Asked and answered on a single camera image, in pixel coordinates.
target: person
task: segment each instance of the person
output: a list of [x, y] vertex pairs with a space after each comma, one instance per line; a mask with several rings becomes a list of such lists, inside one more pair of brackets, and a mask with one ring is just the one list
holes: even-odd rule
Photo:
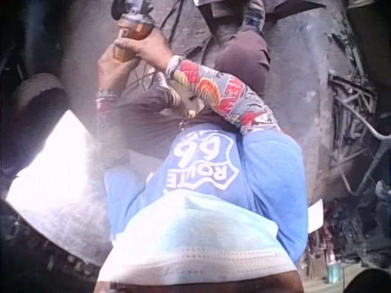
[[[113, 154], [104, 181], [115, 239], [95, 292], [303, 292], [304, 166], [262, 99], [264, 19], [263, 3], [251, 0], [214, 69], [174, 55], [157, 29], [145, 40], [117, 39], [160, 75], [120, 107], [138, 60], [116, 61], [113, 45], [101, 57], [98, 135]], [[193, 119], [161, 114], [180, 102], [170, 81], [205, 109]], [[164, 160], [147, 183], [119, 155], [127, 148]]]

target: arm sleeve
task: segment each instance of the arm sleeve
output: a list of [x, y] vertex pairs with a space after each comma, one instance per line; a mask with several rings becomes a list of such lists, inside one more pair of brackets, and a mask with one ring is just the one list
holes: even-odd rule
[[205, 105], [241, 130], [281, 132], [271, 109], [245, 83], [235, 76], [174, 56], [167, 76], [190, 89]]
[[277, 239], [296, 262], [307, 245], [308, 209], [299, 145], [275, 131], [243, 138], [247, 179], [256, 212], [279, 227]]

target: surgical mask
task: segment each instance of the surgical mask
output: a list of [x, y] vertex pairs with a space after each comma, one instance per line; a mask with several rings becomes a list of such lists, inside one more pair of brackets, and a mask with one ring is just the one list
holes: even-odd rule
[[296, 270], [277, 231], [274, 222], [214, 195], [175, 190], [129, 221], [98, 281], [221, 283]]

